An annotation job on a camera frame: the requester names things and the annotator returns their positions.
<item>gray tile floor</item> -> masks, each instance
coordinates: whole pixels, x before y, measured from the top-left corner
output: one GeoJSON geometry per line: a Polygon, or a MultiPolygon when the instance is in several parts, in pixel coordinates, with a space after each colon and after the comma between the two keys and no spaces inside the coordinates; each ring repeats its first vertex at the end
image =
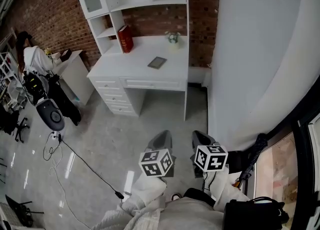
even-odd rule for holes
{"type": "MultiPolygon", "coordinates": [[[[168,198],[173,192],[184,193],[189,187],[200,188],[202,181],[194,178],[192,163],[192,131],[207,131],[207,103],[204,92],[188,89],[188,119],[183,121],[184,95],[179,92],[148,91],[140,118],[116,116],[94,92],[88,104],[80,108],[82,121],[75,127],[67,118],[62,132],[64,141],[112,186],[123,192],[127,172],[134,171],[136,180],[141,170],[139,155],[148,142],[163,130],[172,134],[173,155],[176,157],[174,177],[166,178],[168,198]]],[[[116,208],[119,199],[63,143],[52,159],[43,159],[43,150],[51,130],[42,122],[30,104],[21,112],[28,118],[30,130],[23,133],[24,144],[0,133],[0,157],[8,168],[6,184],[0,182],[0,200],[7,194],[18,202],[32,200],[30,209],[44,211],[35,215],[35,224],[46,229],[86,229],[75,216],[93,226],[108,209],[116,208]],[[57,176],[66,194],[57,181],[57,176]]],[[[47,149],[57,146],[49,140],[47,149]]]]}

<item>white curved wall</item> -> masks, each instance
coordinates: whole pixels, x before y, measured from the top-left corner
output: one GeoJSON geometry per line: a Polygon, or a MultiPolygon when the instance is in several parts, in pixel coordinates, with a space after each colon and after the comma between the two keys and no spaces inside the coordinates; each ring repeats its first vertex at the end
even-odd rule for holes
{"type": "Polygon", "coordinates": [[[320,69],[320,0],[220,0],[209,133],[229,150],[269,132],[320,69]]]}

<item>clothing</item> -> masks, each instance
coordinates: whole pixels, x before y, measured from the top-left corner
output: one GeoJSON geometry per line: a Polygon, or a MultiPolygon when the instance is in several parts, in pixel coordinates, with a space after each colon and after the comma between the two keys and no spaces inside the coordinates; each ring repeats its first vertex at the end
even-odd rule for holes
{"type": "MultiPolygon", "coordinates": [[[[208,172],[207,179],[213,179],[214,172],[208,172]]],[[[161,194],[166,185],[156,177],[143,175],[132,186],[132,196],[118,205],[116,210],[107,211],[102,221],[92,230],[185,230],[185,229],[222,229],[223,210],[231,199],[249,200],[227,181],[228,168],[216,173],[222,192],[216,193],[212,208],[206,202],[184,197],[165,204],[161,194]]]]}
{"type": "Polygon", "coordinates": [[[210,207],[214,207],[216,201],[210,197],[210,195],[206,194],[205,192],[195,189],[195,188],[189,188],[185,194],[184,197],[188,197],[195,200],[200,200],[208,204],[210,207]]]}
{"type": "Polygon", "coordinates": [[[46,76],[54,68],[48,56],[38,46],[25,48],[24,72],[37,72],[48,97],[56,103],[64,117],[69,117],[75,125],[81,121],[81,114],[77,107],[69,100],[64,91],[55,81],[48,81],[46,76]]]}

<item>sneaker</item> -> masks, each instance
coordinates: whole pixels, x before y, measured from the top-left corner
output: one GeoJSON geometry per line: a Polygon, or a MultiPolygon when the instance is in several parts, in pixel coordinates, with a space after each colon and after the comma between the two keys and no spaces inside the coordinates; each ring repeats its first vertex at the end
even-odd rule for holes
{"type": "Polygon", "coordinates": [[[180,193],[174,193],[172,196],[171,196],[171,200],[178,200],[182,198],[182,195],[180,193]]]}

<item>white chair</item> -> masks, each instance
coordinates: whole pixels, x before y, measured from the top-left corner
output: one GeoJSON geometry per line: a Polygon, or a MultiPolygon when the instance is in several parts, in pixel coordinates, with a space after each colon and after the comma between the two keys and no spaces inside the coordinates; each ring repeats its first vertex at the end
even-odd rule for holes
{"type": "Polygon", "coordinates": [[[24,90],[18,86],[19,83],[16,80],[11,80],[8,85],[7,92],[11,98],[10,102],[8,103],[8,107],[12,106],[12,108],[14,108],[17,106],[18,109],[24,109],[22,103],[26,101],[26,97],[24,96],[24,90]]]}

